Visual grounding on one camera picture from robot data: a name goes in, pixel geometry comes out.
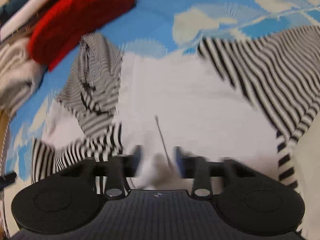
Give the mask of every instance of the black and white striped fabric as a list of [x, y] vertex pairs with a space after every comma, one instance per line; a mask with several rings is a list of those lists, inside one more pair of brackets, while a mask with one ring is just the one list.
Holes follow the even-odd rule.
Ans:
[[[121, 124], [110, 125], [95, 139], [75, 141], [62, 149], [55, 149], [34, 138], [31, 183], [36, 183], [89, 157], [94, 157], [96, 162], [102, 162], [107, 161], [110, 155], [122, 154], [121, 127]], [[105, 183], [106, 177], [96, 177], [95, 192], [103, 192]]]
[[320, 110], [320, 27], [295, 27], [251, 41], [207, 37], [198, 53], [276, 127], [279, 180], [297, 188], [286, 147], [293, 149]]
[[99, 136], [111, 124], [118, 102], [121, 61], [120, 50], [102, 34], [81, 38], [68, 81], [56, 99], [76, 116], [87, 137]]

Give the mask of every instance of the dark teal fabric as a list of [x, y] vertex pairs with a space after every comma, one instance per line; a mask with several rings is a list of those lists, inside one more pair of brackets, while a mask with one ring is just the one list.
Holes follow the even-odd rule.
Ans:
[[0, 25], [4, 25], [28, 0], [10, 0], [0, 7]]

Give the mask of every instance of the crosshair symbol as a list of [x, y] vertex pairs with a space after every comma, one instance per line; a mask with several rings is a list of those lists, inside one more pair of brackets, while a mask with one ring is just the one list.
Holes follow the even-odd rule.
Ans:
[[154, 196], [157, 197], [157, 198], [160, 198], [160, 197], [163, 196], [163, 194], [161, 194], [160, 192], [157, 192], [157, 193], [154, 194]]

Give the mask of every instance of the rolled white cloth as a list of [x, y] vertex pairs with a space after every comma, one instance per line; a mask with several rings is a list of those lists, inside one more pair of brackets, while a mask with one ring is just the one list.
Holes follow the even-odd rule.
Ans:
[[29, 59], [29, 38], [18, 40], [0, 51], [0, 109], [13, 116], [38, 88], [45, 68]]

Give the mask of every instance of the red fabric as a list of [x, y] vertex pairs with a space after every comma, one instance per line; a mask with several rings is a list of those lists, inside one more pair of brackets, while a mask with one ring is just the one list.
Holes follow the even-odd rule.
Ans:
[[128, 11], [134, 0], [60, 0], [40, 19], [30, 38], [30, 56], [51, 71], [81, 36]]

